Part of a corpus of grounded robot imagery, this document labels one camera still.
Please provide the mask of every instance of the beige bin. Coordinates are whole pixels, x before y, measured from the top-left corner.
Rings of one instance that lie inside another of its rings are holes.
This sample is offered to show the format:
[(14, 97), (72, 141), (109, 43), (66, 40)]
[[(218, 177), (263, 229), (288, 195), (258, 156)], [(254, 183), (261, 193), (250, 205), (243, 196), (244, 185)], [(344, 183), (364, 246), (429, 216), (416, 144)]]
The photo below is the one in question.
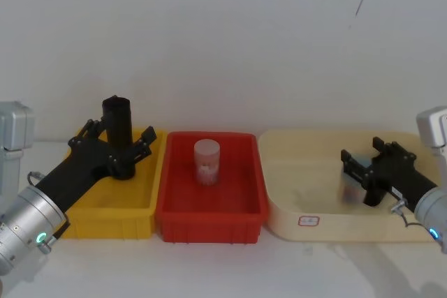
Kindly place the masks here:
[[(437, 163), (414, 134), (383, 131), (290, 129), (264, 133), (258, 143), (265, 177), (271, 231), (293, 241), (403, 242), (432, 241), (421, 226), (405, 228), (390, 213), (396, 200), (387, 194), (375, 208), (339, 201), (340, 151), (377, 155), (372, 138), (397, 141), (417, 155), (416, 169), (439, 184)], [(413, 214), (404, 212), (409, 222)]]

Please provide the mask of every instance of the white label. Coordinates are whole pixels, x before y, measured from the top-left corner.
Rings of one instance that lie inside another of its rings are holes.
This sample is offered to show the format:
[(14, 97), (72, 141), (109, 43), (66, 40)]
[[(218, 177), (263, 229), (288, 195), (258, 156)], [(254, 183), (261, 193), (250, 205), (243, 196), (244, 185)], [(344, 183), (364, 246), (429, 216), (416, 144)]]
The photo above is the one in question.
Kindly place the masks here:
[(315, 227), (318, 226), (319, 223), (320, 223), (319, 216), (301, 216), (298, 219), (299, 226)]
[(394, 188), (394, 186), (391, 186), (391, 193), (399, 199), (402, 199), (404, 197), (398, 190)]

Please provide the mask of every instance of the robotic arm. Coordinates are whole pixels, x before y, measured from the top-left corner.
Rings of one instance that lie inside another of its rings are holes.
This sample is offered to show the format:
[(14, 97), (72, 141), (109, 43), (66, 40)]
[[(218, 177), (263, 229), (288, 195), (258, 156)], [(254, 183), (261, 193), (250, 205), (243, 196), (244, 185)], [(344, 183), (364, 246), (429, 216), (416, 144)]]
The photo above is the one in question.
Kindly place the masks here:
[[(71, 206), (104, 177), (131, 178), (135, 164), (151, 154), (149, 145), (156, 139), (152, 127), (132, 143), (127, 99), (113, 96), (103, 102), (103, 110), (100, 121), (89, 120), (68, 141), (71, 153), (62, 163), (17, 195), (20, 158), (22, 149), (32, 144), (34, 117), (19, 103), (0, 103), (0, 199), (15, 198), (0, 217), (0, 276), (33, 248), (51, 252), (51, 245), (70, 225), (65, 212)], [(109, 142), (98, 138), (103, 131)]]
[[(447, 107), (436, 107), (416, 117), (423, 144), (432, 149), (441, 170), (442, 183), (447, 183)], [(414, 167), (416, 155), (397, 142), (385, 143), (375, 137), (373, 147), (379, 155), (364, 167), (342, 150), (344, 173), (361, 183), (366, 190), (363, 202), (378, 205), (386, 193), (397, 199), (391, 209), (399, 214), (405, 225), (421, 225), (447, 253), (447, 188), (438, 187)], [(408, 224), (401, 208), (407, 207), (415, 214), (418, 223)]]

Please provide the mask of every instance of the white table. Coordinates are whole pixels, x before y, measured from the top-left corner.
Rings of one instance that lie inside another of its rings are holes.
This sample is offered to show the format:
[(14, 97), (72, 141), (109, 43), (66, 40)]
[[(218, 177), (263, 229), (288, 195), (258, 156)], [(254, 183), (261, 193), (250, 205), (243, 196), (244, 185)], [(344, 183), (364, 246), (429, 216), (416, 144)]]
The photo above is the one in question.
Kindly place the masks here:
[[(64, 143), (25, 152), (30, 170), (49, 172)], [(4, 297), (447, 297), (447, 255), (435, 244), (301, 244), (267, 230), (253, 246), (149, 240), (61, 240), (35, 250), (3, 278)]]

